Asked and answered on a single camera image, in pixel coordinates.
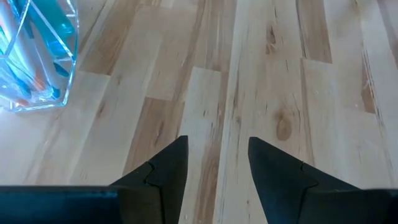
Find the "acrylic box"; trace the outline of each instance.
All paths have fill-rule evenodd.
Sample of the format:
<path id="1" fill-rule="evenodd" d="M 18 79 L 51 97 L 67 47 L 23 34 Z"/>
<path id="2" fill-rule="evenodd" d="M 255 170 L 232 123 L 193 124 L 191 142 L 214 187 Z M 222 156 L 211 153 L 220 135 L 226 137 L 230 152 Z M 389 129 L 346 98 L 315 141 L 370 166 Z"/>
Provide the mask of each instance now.
<path id="1" fill-rule="evenodd" d="M 67 103 L 76 64 L 74 0 L 0 0 L 0 107 Z"/>

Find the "wooden floor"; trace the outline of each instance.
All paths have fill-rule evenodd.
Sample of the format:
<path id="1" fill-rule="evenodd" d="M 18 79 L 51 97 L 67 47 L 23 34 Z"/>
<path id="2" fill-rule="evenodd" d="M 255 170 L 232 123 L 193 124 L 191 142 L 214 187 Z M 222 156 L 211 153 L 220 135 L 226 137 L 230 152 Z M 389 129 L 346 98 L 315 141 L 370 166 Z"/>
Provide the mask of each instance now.
<path id="1" fill-rule="evenodd" d="M 180 223 L 266 222 L 250 136 L 398 187 L 398 1 L 78 2 L 70 101 L 0 113 L 0 184 L 110 184 L 189 135 Z"/>

